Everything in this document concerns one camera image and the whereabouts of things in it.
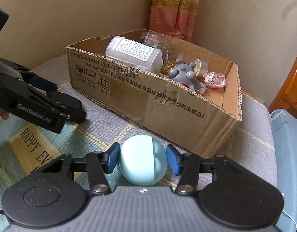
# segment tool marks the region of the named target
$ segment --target wall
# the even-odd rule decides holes
[[[200,0],[192,42],[234,61],[269,106],[297,55],[297,0]]]
[[[0,57],[33,68],[92,36],[148,28],[152,0],[0,0]]]

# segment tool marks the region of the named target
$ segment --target gray cartoon figurine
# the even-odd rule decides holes
[[[193,91],[197,91],[202,88],[201,83],[198,82],[194,68],[196,64],[191,62],[189,65],[182,63],[182,60],[177,59],[175,61],[177,66],[168,71],[168,76],[173,81],[187,85],[187,87]]]

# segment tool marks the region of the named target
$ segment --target cardboard box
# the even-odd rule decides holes
[[[120,36],[139,41],[142,32]],[[225,89],[202,97],[168,78],[100,56],[113,36],[93,37],[66,47],[71,85],[169,141],[204,158],[211,157],[241,121],[237,65],[197,45],[163,36],[172,42],[172,50],[206,61],[209,72],[224,73]]]

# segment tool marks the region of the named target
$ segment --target white string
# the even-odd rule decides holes
[[[296,225],[296,229],[297,229],[297,223],[295,222],[295,220],[289,214],[287,214],[284,210],[283,210],[283,212],[294,222],[294,224]]]

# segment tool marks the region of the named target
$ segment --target white plastic bottle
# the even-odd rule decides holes
[[[121,36],[112,39],[106,48],[106,56],[155,74],[159,74],[163,64],[161,50]]]

